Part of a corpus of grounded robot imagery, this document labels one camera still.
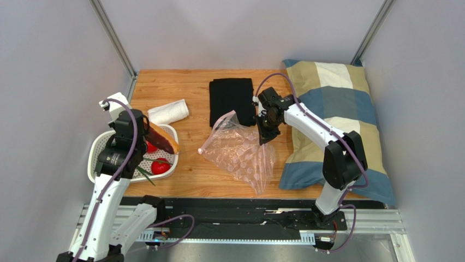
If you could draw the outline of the orange fake carrot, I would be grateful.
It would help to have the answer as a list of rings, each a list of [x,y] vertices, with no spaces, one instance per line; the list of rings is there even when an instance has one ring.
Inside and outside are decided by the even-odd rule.
[[[155,124],[150,124],[147,141],[166,153],[178,154],[180,152],[178,142],[168,132]]]

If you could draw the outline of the red fake apple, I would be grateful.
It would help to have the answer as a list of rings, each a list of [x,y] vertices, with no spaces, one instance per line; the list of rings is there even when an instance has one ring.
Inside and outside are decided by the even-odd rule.
[[[151,173],[154,175],[164,174],[171,168],[171,163],[165,158],[157,158],[152,161]]]

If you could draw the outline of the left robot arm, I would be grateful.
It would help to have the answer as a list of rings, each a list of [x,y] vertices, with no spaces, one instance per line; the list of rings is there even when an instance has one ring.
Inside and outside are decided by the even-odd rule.
[[[124,261],[128,250],[149,225],[166,218],[165,200],[145,195],[116,229],[113,225],[123,195],[147,151],[148,118],[122,111],[110,124],[115,130],[97,158],[92,201],[76,241],[57,261]]]

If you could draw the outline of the red fake tomato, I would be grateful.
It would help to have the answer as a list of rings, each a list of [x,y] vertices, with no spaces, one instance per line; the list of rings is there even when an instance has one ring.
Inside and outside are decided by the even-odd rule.
[[[150,142],[147,141],[146,145],[147,145],[147,153],[155,153],[158,151],[158,148],[155,145],[151,144]]]

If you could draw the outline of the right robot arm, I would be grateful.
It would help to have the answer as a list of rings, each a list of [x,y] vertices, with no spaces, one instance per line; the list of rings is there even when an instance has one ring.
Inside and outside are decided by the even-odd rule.
[[[312,221],[318,227],[327,225],[339,211],[342,200],[368,169],[362,137],[333,127],[310,111],[293,94],[281,97],[269,87],[252,98],[258,107],[255,117],[259,143],[266,144],[280,135],[279,126],[286,124],[314,142],[324,154],[323,190],[312,207]]]

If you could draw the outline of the clear zip top bag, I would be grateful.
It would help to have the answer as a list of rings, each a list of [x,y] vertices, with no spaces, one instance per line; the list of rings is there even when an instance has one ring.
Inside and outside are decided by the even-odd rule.
[[[260,145],[257,129],[241,125],[234,110],[215,122],[198,154],[235,180],[247,183],[257,195],[264,193],[273,177],[273,146]]]

